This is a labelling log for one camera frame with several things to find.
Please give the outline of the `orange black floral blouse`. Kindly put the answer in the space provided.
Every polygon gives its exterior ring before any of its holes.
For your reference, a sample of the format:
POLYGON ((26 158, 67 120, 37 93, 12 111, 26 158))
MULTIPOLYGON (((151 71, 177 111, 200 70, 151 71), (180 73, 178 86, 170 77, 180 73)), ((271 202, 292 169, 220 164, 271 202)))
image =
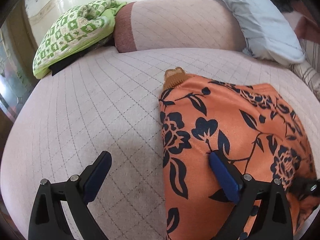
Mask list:
POLYGON ((165 72, 159 112, 167 239, 213 239, 230 215, 234 204, 210 168, 211 153, 255 180, 279 179, 293 233, 319 206, 318 197, 292 192, 295 178, 317 175, 302 122, 271 85, 234 85, 177 67, 165 72))

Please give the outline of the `glass window door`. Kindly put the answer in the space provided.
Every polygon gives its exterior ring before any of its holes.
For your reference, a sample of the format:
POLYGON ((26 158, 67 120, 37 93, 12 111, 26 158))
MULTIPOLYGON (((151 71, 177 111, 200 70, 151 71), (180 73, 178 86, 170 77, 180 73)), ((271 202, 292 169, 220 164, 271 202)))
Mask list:
POLYGON ((1 27, 1 109, 15 119, 33 88, 17 61, 8 30, 1 27))

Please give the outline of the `light blue grey pillow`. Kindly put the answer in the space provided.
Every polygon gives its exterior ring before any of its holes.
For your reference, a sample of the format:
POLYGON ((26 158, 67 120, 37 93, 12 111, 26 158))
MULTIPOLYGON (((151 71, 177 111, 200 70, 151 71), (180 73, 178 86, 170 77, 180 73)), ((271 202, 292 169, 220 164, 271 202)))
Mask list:
POLYGON ((289 66, 305 61, 295 32, 270 0, 222 0, 238 21, 246 54, 289 66))

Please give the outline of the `green white patterned pillow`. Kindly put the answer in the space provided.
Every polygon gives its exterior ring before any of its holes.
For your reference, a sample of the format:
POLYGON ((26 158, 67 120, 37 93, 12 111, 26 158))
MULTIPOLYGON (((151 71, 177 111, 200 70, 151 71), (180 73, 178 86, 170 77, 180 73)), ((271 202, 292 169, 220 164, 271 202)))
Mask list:
POLYGON ((116 0, 95 0, 62 14, 44 35, 33 59, 33 75, 40 80, 49 67, 97 42, 111 37, 116 14, 127 5, 116 0))

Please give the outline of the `pink quilted bolster cushion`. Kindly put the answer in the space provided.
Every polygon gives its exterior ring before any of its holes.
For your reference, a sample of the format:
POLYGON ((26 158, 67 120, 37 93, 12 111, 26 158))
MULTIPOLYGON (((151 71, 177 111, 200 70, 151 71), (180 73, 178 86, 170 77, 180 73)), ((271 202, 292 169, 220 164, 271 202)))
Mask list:
POLYGON ((114 41, 120 53, 162 48, 242 51, 245 38, 235 17, 215 0, 145 0, 116 15, 114 41))

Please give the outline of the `dark wooden door frame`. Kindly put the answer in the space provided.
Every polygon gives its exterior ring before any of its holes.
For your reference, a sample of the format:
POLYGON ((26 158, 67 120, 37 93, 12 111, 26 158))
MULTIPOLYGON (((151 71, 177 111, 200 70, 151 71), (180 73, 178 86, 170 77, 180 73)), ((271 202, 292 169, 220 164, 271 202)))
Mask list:
POLYGON ((38 80, 33 75, 32 65, 38 46, 25 9, 25 0, 19 0, 12 8, 3 27, 6 29, 6 45, 16 67, 16 75, 24 85, 35 87, 38 80))

